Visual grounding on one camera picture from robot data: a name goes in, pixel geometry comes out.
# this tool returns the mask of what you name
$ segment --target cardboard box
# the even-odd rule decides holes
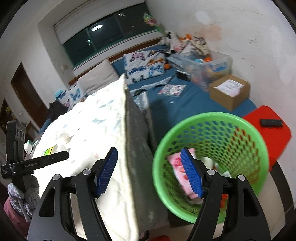
[[[231,97],[215,88],[227,80],[233,80],[243,85],[243,87],[239,90],[238,95],[236,95],[235,97]],[[236,109],[245,99],[249,97],[250,89],[251,85],[249,82],[244,81],[230,74],[224,76],[221,79],[216,80],[209,86],[210,98],[230,111]]]

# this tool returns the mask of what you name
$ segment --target blue gripper pad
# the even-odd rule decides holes
[[[202,189],[202,179],[199,176],[194,164],[194,158],[192,157],[189,150],[182,148],[181,150],[181,163],[184,167],[185,173],[188,177],[189,183],[194,193],[199,197],[202,197],[204,191]]]
[[[111,175],[117,163],[117,159],[118,151],[116,148],[112,147],[105,157],[104,161],[102,162],[102,165],[104,165],[104,167],[102,168],[96,180],[96,197],[100,197],[104,192],[106,192]]]

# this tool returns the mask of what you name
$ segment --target grey knit fabric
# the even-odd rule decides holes
[[[18,189],[14,184],[10,183],[7,187],[8,195],[10,198],[11,206],[22,216],[22,210],[19,206],[17,199],[24,200],[24,207],[27,211],[27,214],[32,217],[33,213],[37,207],[37,203],[40,200],[39,197],[39,184],[37,178],[31,175],[31,187],[23,193],[20,189]]]

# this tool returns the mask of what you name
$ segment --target ceiling light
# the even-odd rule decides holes
[[[96,30],[100,29],[101,27],[103,27],[102,24],[93,27],[91,30],[92,30],[92,31],[96,31]]]

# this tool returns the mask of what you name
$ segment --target maroon cloth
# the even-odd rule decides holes
[[[15,228],[24,236],[28,236],[29,231],[29,223],[25,220],[25,218],[17,213],[16,210],[13,209],[13,207],[10,204],[10,199],[7,198],[4,207],[3,207],[5,213],[15,226]]]

